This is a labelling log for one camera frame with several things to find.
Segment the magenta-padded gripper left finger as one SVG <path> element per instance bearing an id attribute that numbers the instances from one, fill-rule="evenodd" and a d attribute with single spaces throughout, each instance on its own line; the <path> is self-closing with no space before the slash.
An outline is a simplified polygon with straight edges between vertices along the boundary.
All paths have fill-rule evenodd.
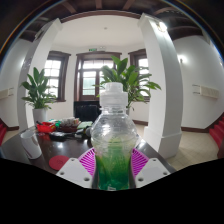
<path id="1" fill-rule="evenodd" d="M 97 188 L 95 150 L 91 148 L 79 158 L 70 158 L 57 172 L 57 176 L 83 188 Z"/>

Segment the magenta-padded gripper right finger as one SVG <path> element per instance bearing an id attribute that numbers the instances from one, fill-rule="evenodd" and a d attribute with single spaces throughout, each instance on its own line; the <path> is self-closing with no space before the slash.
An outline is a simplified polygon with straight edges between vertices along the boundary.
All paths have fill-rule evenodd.
<path id="1" fill-rule="evenodd" d="M 171 174 L 158 158 L 148 157 L 134 148 L 130 158 L 130 189 L 141 188 Z"/>

